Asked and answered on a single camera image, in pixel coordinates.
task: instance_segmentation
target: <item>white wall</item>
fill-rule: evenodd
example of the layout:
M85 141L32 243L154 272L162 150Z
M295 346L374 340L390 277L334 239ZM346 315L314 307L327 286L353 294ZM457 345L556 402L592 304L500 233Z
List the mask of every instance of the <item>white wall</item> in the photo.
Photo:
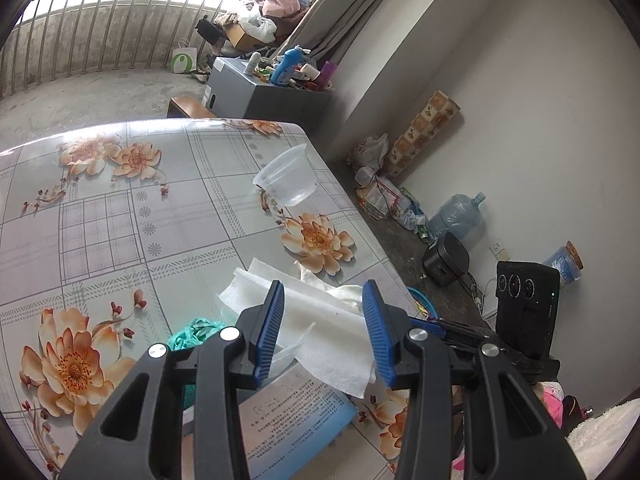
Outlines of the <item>white wall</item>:
M571 240L585 264L562 294L552 353L566 393L602 410L640 386L640 50L604 0L496 0L416 99L462 111L404 174L428 216L486 194L468 244L479 283L488 237L513 260Z
M364 137L383 133L490 1L383 0L332 79L334 96L312 139L321 155L342 158Z

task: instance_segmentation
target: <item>wooden stool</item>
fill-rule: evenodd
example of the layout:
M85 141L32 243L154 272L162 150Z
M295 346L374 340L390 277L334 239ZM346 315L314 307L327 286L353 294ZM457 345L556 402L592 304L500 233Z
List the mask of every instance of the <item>wooden stool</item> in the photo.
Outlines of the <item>wooden stool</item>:
M216 116L199 102L188 96L172 97L166 111L167 119L188 117L191 119L215 119Z

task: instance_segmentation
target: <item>tissue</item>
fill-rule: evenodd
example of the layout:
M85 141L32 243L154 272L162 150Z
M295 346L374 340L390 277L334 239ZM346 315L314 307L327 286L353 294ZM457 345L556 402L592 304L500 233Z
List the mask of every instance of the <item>tissue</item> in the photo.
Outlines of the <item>tissue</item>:
M271 282L280 280L285 289L285 309L278 345L289 351L287 356L291 359L290 347L297 347L294 357L309 373L329 386L362 399L367 384L374 379L373 351L360 312L362 288L357 285L333 287L307 275L303 267L299 267L305 281L254 259L249 270L235 270L233 281L219 298L240 314L246 308L261 304Z

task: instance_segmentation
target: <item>cardboard box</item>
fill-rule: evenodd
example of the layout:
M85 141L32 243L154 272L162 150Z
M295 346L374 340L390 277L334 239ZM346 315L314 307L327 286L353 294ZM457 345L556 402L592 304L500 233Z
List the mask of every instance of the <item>cardboard box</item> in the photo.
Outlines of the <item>cardboard box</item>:
M223 27L231 44L242 52L252 52L266 45L253 36L249 36L237 23Z

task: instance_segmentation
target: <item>wall socket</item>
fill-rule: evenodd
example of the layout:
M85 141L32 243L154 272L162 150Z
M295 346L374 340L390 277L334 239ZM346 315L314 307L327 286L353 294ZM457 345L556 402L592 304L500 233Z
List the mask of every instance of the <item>wall socket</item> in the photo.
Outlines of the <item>wall socket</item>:
M500 238L494 239L494 241L489 244L489 249L494 254L495 259L500 262L507 262L511 258Z

